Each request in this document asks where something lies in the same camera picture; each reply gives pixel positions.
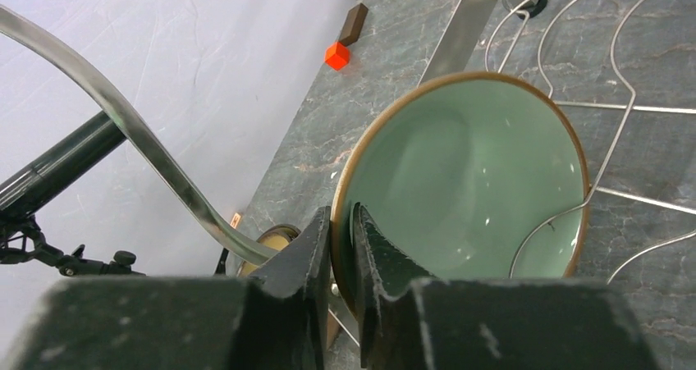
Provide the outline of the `pale green bowl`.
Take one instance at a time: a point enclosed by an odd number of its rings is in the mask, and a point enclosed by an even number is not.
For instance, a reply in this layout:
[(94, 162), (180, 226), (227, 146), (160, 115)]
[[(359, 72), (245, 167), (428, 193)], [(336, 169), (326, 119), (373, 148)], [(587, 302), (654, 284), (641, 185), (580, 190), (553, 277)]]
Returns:
[(572, 276), (590, 189), (575, 129), (539, 89), (489, 71), (427, 81), (377, 116), (344, 166), (331, 213), (338, 288), (354, 312), (356, 205), (443, 279)]

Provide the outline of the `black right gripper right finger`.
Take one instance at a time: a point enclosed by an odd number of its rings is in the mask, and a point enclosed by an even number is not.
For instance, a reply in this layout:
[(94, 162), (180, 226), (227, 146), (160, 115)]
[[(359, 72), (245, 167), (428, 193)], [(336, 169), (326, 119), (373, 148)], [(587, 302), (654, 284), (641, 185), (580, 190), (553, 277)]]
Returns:
[(355, 312), (367, 369), (655, 369), (621, 295), (575, 279), (443, 280), (367, 208), (351, 214)]

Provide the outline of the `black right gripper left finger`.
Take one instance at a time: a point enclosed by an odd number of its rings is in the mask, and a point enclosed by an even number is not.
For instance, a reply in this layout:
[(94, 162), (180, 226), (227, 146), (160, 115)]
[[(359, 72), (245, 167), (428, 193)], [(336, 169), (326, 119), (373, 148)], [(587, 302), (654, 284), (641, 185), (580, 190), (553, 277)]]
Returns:
[(8, 369), (321, 369), (330, 208), (246, 278), (81, 277), (39, 301)]

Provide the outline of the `stainless steel dish rack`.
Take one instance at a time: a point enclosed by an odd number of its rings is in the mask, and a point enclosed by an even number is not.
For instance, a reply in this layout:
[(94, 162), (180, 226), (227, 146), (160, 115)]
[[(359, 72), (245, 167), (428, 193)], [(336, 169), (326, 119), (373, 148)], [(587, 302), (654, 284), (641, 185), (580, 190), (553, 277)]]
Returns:
[[(503, 65), (487, 66), (484, 71), (480, 72), (468, 72), (466, 70), (467, 61), (475, 48), (479, 33), (485, 28), (496, 5), (503, 6), (507, 16), (520, 16), (523, 21), (528, 21), (543, 11), (546, 2), (547, 0), (460, 0), (419, 79), (418, 87), (381, 110), (365, 128), (355, 146), (348, 152), (340, 180), (337, 183), (332, 214), (335, 226), (335, 234), (332, 239), (333, 271), (348, 311), (352, 311), (354, 308), (355, 294), (351, 288), (354, 276), (351, 270), (353, 259), (348, 252), (349, 247), (353, 244), (352, 230), (347, 225), (347, 218), (358, 190), (357, 178), (360, 168), (365, 163), (369, 143), (378, 136), (384, 135), (388, 122), (395, 115), (403, 113), (406, 106), (418, 96), (439, 89), (452, 81), (497, 80), (504, 90), (516, 85), (517, 79), (505, 75)], [(185, 174), (135, 108), (101, 72), (77, 51), (8, 7), (1, 9), (1, 31), (8, 38), (24, 45), (47, 62), (52, 63), (59, 71), (65, 73), (81, 87), (147, 160), (148, 164), (190, 211), (195, 220), (226, 251), (233, 252), (240, 258), (253, 263), (261, 263), (271, 257), (271, 250), (263, 249), (260, 244), (253, 242), (222, 221), (215, 208)], [(595, 177), (589, 177), (581, 146), (576, 144), (572, 153), (578, 158), (578, 161), (570, 166), (570, 170), (572, 176), (583, 186), (583, 192), (573, 198), (560, 214), (548, 218), (538, 228), (545, 236), (553, 237), (563, 217), (577, 216), (577, 224), (568, 237), (570, 250), (566, 255), (568, 262), (563, 270), (564, 275), (570, 275), (575, 269), (576, 260), (585, 241), (585, 227), (589, 215), (588, 207), (597, 194), (612, 195), (664, 210), (688, 214), (692, 212), (692, 208), (678, 203), (664, 202), (659, 199), (603, 187), (601, 179), (604, 170), (599, 169)]]

